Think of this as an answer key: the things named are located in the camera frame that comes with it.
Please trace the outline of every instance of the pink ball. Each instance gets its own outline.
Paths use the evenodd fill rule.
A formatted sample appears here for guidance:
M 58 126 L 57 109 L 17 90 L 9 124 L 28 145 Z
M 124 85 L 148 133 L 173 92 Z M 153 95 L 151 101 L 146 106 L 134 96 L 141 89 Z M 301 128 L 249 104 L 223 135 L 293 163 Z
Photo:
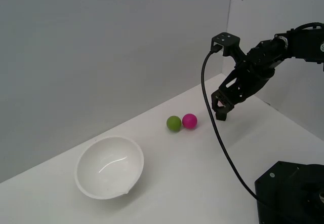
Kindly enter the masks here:
M 182 118 L 182 124 L 187 129 L 193 129 L 194 127 L 196 127 L 197 122 L 198 122 L 198 119 L 193 114 L 186 114 Z

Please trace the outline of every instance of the black wire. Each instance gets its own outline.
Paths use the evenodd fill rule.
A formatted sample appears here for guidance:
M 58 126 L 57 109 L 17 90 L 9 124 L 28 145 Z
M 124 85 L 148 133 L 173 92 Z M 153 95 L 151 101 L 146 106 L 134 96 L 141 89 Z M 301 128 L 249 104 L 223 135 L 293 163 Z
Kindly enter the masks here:
M 310 28 L 310 27 L 321 27 L 322 29 L 324 28 L 324 24 L 323 23 L 319 23 L 319 22 L 313 22 L 313 23 L 307 23 L 301 26 L 298 26 L 294 31 L 300 31 L 306 28 Z
M 206 89 L 205 89 L 205 67 L 206 67 L 206 64 L 207 64 L 207 61 L 209 59 L 209 57 L 214 53 L 214 52 L 219 52 L 222 47 L 219 46 L 219 45 L 216 45 L 218 47 L 214 47 L 214 50 L 211 52 L 208 53 L 208 55 L 206 56 L 205 60 L 204 60 L 204 63 L 202 64 L 202 69 L 201 69 L 201 88 L 202 88 L 202 94 L 204 96 L 204 100 L 205 100 L 205 103 L 206 103 L 206 107 L 207 107 L 207 110 L 208 110 L 208 114 L 209 114 L 209 117 L 211 118 L 211 121 L 212 121 L 212 125 L 213 125 L 213 128 L 214 128 L 214 131 L 216 133 L 216 137 L 219 141 L 219 144 L 225 154 L 225 157 L 227 159 L 227 161 L 229 162 L 229 164 L 231 165 L 236 177 L 238 178 L 238 180 L 240 181 L 240 183 L 243 185 L 243 187 L 250 193 L 250 195 L 252 195 L 252 197 L 254 199 L 256 199 L 260 204 L 262 204 L 263 206 L 265 206 L 266 208 L 268 208 L 269 210 L 273 211 L 274 213 L 276 213 L 277 215 L 281 216 L 282 218 L 286 219 L 287 221 L 289 221 L 290 223 L 293 223 L 293 224 L 297 224 L 295 221 L 291 220 L 289 217 L 283 215 L 282 213 L 280 213 L 279 211 L 275 210 L 275 208 L 273 207 L 270 207 L 267 203 L 265 203 L 263 200 L 261 200 L 250 188 L 249 186 L 247 186 L 247 184 L 244 182 L 244 180 L 242 179 L 242 177 L 240 176 L 239 172 L 237 171 L 231 157 L 229 156 L 227 150 L 226 150 L 226 147 L 223 143 L 223 140 L 218 132 L 218 129 L 217 129 L 217 126 L 216 126 L 216 123 L 215 123 L 215 119 L 214 119 L 214 115 L 213 115 L 213 112 L 211 110 L 211 107 L 209 106 L 209 102 L 208 102 L 208 98 L 207 98 L 207 94 L 206 94 Z

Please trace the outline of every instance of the robotic arm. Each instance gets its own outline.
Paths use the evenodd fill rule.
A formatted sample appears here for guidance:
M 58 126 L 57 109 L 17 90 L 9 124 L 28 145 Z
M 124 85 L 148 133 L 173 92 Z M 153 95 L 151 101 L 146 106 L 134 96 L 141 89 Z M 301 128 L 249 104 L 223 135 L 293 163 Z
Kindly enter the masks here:
M 212 108 L 217 120 L 226 120 L 236 104 L 257 93 L 273 77 L 275 67 L 287 58 L 324 63 L 324 24 L 309 23 L 276 34 L 260 42 L 248 54 L 239 47 L 240 38 L 223 32 L 212 38 L 211 52 L 223 51 L 235 61 L 234 70 L 212 94 Z

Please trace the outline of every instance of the gray wall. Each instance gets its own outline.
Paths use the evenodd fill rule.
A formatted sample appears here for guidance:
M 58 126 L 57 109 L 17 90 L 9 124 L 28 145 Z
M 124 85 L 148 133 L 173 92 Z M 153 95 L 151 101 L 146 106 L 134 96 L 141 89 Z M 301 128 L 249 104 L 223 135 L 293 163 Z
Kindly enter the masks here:
M 324 22 L 323 0 L 231 0 L 228 31 L 241 37 L 241 46 L 248 52 L 259 41 L 308 22 Z M 233 65 L 226 58 L 224 74 Z M 323 65 L 289 59 L 276 68 L 257 96 L 324 139 L 323 85 Z
M 0 182 L 199 84 L 229 1 L 0 0 Z

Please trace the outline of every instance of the white table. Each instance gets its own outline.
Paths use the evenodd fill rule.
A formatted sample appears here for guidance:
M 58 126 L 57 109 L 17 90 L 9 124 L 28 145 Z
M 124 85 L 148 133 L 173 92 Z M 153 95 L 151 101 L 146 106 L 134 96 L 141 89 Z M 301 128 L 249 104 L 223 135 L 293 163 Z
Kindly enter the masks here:
M 224 80 L 207 82 L 211 94 Z M 171 133 L 170 115 L 194 113 L 199 126 Z M 248 185 L 277 161 L 324 164 L 324 142 L 251 97 L 217 122 Z M 77 158 L 92 142 L 124 135 L 141 146 L 145 163 L 129 194 L 107 201 L 74 184 Z M 258 223 L 256 202 L 236 179 L 214 135 L 200 85 L 0 184 L 3 224 Z

